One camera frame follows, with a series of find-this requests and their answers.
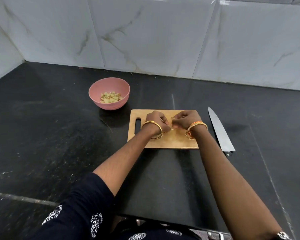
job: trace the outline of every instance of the person's right hand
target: person's right hand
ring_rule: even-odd
[[[187,130],[192,123],[197,121],[201,121],[201,117],[196,110],[185,110],[174,116],[172,127]]]

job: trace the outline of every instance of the white pattern on fabric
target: white pattern on fabric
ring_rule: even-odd
[[[182,233],[181,232],[178,232],[176,230],[169,230],[169,229],[166,229],[166,231],[168,233],[171,233],[171,234],[175,234],[175,235],[178,235],[178,236],[182,236]]]
[[[92,218],[90,220],[90,222],[92,223],[91,225],[91,235],[93,238],[96,237],[97,231],[99,229],[100,224],[102,223],[102,215],[101,213],[97,213],[95,215],[92,215]]]
[[[145,238],[147,236],[147,234],[145,233],[137,233],[132,235],[131,237],[129,237],[129,240],[141,240],[143,238]]]
[[[54,209],[54,211],[52,211],[52,212],[49,214],[49,216],[48,216],[47,218],[44,219],[44,221],[42,222],[42,225],[43,225],[44,223],[50,221],[51,219],[56,218],[56,217],[60,214],[61,210],[62,210],[62,205],[57,206],[57,207]]]
[[[283,240],[292,240],[285,232],[279,232],[277,235]]]

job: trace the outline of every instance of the wooden cutting board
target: wooden cutting board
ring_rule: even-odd
[[[136,119],[141,119],[141,126],[146,121],[147,114],[154,111],[154,109],[132,109],[130,114],[128,141],[134,137],[136,127]],[[172,117],[182,110],[160,110],[169,121],[171,126]],[[145,148],[179,148],[179,149],[198,149],[196,140],[189,140],[186,138],[185,129],[174,129],[168,133],[164,133],[159,140],[150,140]]]

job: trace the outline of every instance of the hand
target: hand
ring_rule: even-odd
[[[197,121],[201,121],[201,117],[196,110],[185,110],[174,116],[172,127],[187,130],[192,123]]]
[[[145,120],[146,121],[153,120],[157,122],[158,125],[160,125],[163,132],[169,132],[171,130],[167,118],[164,116],[163,113],[159,111],[155,110],[152,113],[148,113],[147,118]],[[160,128],[156,124],[147,123],[144,125],[143,128],[150,128],[152,136],[161,134]]]

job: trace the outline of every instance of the pink bowl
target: pink bowl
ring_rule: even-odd
[[[120,93],[123,99],[111,104],[100,103],[101,93],[109,93],[113,91],[115,91],[116,93]],[[125,80],[117,77],[107,77],[101,79],[99,81],[96,81],[89,88],[90,98],[96,105],[105,110],[115,110],[121,108],[128,101],[129,94],[129,84]]]

